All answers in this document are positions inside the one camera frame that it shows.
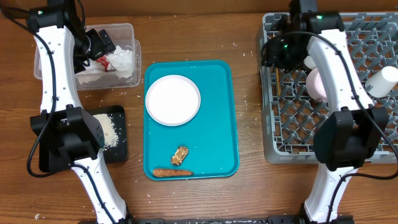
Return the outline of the red snack wrapper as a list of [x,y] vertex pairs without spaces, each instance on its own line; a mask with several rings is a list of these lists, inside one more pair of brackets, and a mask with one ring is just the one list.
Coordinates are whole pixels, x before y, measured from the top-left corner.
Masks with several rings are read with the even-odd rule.
[[105,55],[96,59],[96,63],[98,63],[105,72],[110,72],[113,69],[113,66]]

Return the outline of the pale green bowl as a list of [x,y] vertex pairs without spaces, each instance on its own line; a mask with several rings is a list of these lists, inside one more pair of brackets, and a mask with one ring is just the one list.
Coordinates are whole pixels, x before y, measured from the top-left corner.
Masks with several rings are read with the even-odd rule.
[[315,62],[314,62],[314,60],[312,59],[312,57],[311,56],[306,56],[306,58],[304,59],[304,61],[303,61],[303,64],[304,64],[304,67],[307,69],[307,70],[313,70],[313,69],[315,69],[317,66],[316,66],[316,64],[315,64]]

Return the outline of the silver foil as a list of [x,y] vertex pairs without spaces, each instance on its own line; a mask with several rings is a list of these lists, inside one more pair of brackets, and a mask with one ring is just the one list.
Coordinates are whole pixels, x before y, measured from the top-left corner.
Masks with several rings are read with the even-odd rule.
[[117,45],[116,50],[107,55],[106,58],[117,71],[117,76],[128,78],[132,75],[133,52],[131,50],[123,50]]

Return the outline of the white napkin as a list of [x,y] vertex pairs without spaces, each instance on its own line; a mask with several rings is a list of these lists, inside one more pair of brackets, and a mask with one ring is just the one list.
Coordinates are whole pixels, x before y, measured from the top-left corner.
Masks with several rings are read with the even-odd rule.
[[83,72],[77,73],[76,78],[82,85],[84,83],[95,82],[99,80],[105,74],[101,68],[91,68]]

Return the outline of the large white plate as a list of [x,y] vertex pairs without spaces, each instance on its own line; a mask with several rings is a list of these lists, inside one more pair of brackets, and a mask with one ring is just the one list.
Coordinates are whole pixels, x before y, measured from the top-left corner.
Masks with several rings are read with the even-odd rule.
[[164,126],[180,126],[195,117],[201,94],[191,79],[166,75],[157,79],[146,93],[145,105],[153,120]]

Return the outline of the white cup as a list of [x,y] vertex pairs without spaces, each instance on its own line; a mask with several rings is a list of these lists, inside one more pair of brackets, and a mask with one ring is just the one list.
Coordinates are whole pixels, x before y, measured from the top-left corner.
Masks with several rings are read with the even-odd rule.
[[365,87],[371,87],[368,93],[371,96],[382,98],[389,94],[389,92],[397,84],[398,71],[397,68],[386,66],[369,78]]

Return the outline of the golden fried food piece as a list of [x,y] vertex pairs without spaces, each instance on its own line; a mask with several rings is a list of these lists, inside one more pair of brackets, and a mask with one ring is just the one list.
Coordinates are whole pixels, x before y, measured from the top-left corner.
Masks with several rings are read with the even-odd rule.
[[173,166],[180,166],[182,162],[185,160],[188,155],[189,150],[185,146],[179,146],[175,152],[175,154],[171,157],[170,163]]

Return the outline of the brown fried stick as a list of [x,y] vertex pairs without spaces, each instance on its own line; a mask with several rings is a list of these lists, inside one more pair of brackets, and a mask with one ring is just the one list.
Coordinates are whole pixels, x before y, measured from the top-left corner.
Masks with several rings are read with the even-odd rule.
[[179,177],[179,176],[191,176],[193,172],[189,170],[179,170],[179,169],[154,169],[152,174],[155,177]]

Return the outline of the wooden chopstick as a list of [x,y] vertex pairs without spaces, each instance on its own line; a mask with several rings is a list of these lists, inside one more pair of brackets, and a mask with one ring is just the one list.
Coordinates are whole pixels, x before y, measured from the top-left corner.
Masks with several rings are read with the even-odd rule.
[[279,78],[279,69],[275,69],[275,80],[276,80],[276,88],[277,88],[277,96],[280,97],[280,78]]

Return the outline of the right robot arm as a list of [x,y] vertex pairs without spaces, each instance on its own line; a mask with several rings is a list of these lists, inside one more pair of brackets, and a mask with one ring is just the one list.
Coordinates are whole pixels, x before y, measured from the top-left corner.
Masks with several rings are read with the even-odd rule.
[[337,11],[321,12],[315,1],[296,0],[261,49],[261,63],[288,72],[311,57],[326,91],[329,115],[313,139],[318,171],[295,223],[353,223],[337,209],[352,177],[386,138],[387,109],[375,107],[348,51]]

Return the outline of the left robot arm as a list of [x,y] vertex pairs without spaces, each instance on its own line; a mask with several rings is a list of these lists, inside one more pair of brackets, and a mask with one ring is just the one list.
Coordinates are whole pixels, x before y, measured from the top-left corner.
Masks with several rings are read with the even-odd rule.
[[97,223],[133,223],[105,163],[101,123],[82,107],[75,81],[76,73],[115,45],[105,30],[85,30],[74,1],[47,1],[29,10],[26,23],[42,71],[40,114],[30,118],[37,139],[28,155],[28,173],[44,178],[72,170],[93,204]]

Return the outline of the grey dishwasher rack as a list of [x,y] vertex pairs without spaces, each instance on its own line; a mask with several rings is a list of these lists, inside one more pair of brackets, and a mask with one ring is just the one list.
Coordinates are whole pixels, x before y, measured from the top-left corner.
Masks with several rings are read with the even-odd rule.
[[[386,66],[397,66],[396,12],[343,12],[348,49],[361,83]],[[313,136],[328,116],[328,105],[312,99],[306,89],[306,70],[260,66],[264,156],[273,164],[315,164]]]

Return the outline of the clear plastic bin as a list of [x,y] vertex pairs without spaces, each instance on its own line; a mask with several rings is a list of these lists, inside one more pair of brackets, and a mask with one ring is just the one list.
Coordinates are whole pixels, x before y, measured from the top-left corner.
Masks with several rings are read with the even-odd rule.
[[141,46],[135,39],[133,26],[130,23],[101,24],[88,26],[88,30],[91,29],[95,29],[97,32],[104,29],[115,46],[119,45],[123,50],[133,52],[132,75],[128,78],[121,78],[117,76],[117,71],[113,67],[110,72],[105,72],[99,80],[81,85],[73,71],[72,50],[75,43],[73,34],[67,28],[47,27],[41,29],[37,34],[46,41],[53,52],[57,93],[138,86],[141,81]]

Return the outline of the pile of white rice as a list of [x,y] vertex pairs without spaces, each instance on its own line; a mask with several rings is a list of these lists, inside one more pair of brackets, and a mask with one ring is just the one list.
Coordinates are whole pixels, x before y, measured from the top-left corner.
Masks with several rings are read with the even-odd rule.
[[116,132],[115,123],[108,114],[96,114],[94,117],[100,122],[104,132],[104,150],[118,145],[119,137]]

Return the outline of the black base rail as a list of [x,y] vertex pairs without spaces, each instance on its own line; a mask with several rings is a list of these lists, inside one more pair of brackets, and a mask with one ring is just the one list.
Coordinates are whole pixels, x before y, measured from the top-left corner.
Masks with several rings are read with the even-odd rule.
[[162,218],[152,219],[132,219],[126,222],[128,224],[305,224],[304,218],[299,215],[271,215],[265,219],[196,219],[196,220],[164,220]]

